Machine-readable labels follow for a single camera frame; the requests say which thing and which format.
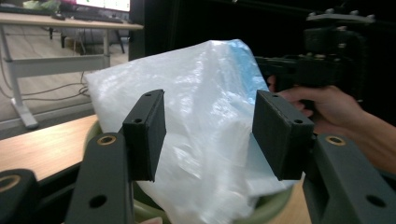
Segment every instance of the finger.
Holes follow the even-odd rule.
[[[278,94],[290,102],[311,100],[320,103],[328,99],[329,96],[333,95],[335,91],[339,90],[334,86],[328,86],[323,88],[307,88],[297,86],[285,91],[281,91]]]
[[[267,78],[267,84],[268,84],[268,89],[271,92],[275,92],[275,82],[276,82],[276,77],[275,76],[270,76]]]
[[[294,107],[296,107],[296,109],[298,110],[303,110],[305,109],[305,104],[301,103],[300,101],[296,101],[296,102],[290,102],[292,105],[294,105]]]
[[[301,111],[301,113],[304,114],[304,116],[306,116],[308,118],[314,115],[314,111],[309,110],[309,109],[303,109],[303,110],[300,110],[300,111]]]

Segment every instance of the floor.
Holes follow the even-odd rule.
[[[65,48],[61,47],[60,33],[55,30],[50,39],[49,27],[17,26],[4,27],[9,51],[14,59],[76,56],[79,57],[79,43],[66,38]],[[128,62],[128,44],[124,44],[126,53],[121,52],[120,45],[110,46],[110,65]],[[86,46],[88,54],[101,53],[101,45]],[[4,62],[0,64],[0,131],[15,125],[21,120],[15,112],[10,97],[8,70]],[[84,82],[84,75],[94,71],[57,74],[43,77],[24,77],[19,79],[23,101],[35,117],[54,116],[54,114],[76,113],[86,110],[91,105],[89,92]]]

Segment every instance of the computer monitor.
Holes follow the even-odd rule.
[[[78,6],[99,7],[110,10],[129,12],[130,0],[76,0]]]

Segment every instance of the wooden surface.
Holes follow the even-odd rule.
[[[78,21],[66,19],[59,21],[50,16],[37,16],[15,13],[0,12],[0,24],[8,25],[38,25],[50,27],[75,27],[75,28],[98,28],[98,29],[114,29],[114,30],[141,30],[142,25],[103,21]]]
[[[0,141],[0,172],[26,168],[43,179],[81,161],[85,137],[96,120],[89,116]],[[302,182],[294,187],[285,209],[269,223],[311,223]]]

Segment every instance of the desk leg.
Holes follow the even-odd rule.
[[[9,79],[11,81],[11,87],[14,98],[11,99],[11,103],[14,106],[14,109],[20,115],[23,123],[28,129],[35,129],[38,127],[38,123],[30,112],[29,108],[23,103],[21,98],[20,86],[18,84],[18,77],[14,72],[14,64],[9,53],[7,39],[4,33],[3,26],[0,25],[0,38],[1,38],[1,47],[4,50],[4,62],[6,62],[8,70],[9,70]]]
[[[105,67],[110,67],[110,44],[109,44],[109,30],[104,30],[105,35],[103,37],[103,54],[105,56]]]

